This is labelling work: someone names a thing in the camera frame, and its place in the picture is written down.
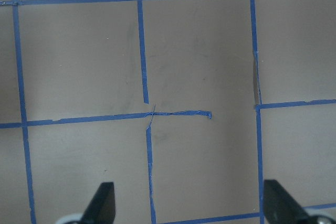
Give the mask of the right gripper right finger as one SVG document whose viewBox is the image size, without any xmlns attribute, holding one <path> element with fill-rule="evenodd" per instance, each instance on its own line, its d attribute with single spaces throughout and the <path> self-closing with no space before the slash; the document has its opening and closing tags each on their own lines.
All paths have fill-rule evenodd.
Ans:
<svg viewBox="0 0 336 224">
<path fill-rule="evenodd" d="M 268 223 L 309 223 L 308 213 L 275 179 L 264 180 L 263 213 Z"/>
</svg>

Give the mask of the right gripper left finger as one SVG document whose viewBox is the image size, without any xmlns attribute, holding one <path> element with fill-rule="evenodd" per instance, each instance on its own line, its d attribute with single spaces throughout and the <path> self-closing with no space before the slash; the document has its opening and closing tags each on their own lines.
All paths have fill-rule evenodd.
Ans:
<svg viewBox="0 0 336 224">
<path fill-rule="evenodd" d="M 80 223 L 113 223 L 116 216 L 115 203 L 114 183 L 101 183 Z"/>
</svg>

